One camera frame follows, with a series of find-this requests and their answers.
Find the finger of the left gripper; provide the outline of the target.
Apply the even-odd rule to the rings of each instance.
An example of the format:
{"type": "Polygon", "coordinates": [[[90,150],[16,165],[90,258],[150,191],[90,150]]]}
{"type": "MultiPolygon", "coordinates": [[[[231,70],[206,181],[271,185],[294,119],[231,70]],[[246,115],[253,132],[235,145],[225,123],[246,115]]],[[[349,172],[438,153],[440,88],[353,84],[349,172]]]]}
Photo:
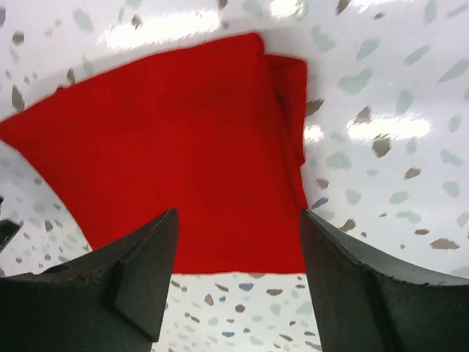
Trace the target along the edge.
{"type": "Polygon", "coordinates": [[[0,252],[3,252],[9,242],[15,237],[21,228],[21,223],[3,213],[4,197],[1,196],[1,221],[0,221],[0,252]]]}

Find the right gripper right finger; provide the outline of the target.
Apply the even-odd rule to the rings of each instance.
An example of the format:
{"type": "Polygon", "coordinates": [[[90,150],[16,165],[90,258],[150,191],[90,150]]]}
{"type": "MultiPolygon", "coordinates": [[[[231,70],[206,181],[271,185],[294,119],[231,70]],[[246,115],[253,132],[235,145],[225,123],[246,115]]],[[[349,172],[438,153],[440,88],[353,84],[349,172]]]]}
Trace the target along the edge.
{"type": "Polygon", "coordinates": [[[300,241],[324,351],[467,351],[468,280],[400,260],[300,214],[300,241]]]}

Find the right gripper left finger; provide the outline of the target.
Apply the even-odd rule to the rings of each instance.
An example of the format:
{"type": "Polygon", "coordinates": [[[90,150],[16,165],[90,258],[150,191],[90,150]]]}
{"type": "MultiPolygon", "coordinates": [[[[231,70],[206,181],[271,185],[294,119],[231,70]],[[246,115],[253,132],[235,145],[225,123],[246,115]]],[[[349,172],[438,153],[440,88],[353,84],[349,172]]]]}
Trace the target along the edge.
{"type": "Polygon", "coordinates": [[[168,210],[40,274],[1,279],[3,351],[149,351],[160,336],[179,219],[168,210]]]}

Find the red t shirt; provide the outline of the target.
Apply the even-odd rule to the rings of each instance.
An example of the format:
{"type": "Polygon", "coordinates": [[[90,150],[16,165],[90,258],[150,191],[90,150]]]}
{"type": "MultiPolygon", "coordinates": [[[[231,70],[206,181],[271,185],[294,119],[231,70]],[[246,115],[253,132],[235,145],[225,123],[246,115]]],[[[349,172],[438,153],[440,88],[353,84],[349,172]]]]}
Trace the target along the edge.
{"type": "Polygon", "coordinates": [[[255,33],[156,54],[58,89],[1,123],[92,248],[166,210],[178,274],[304,270],[307,64],[255,33]]]}

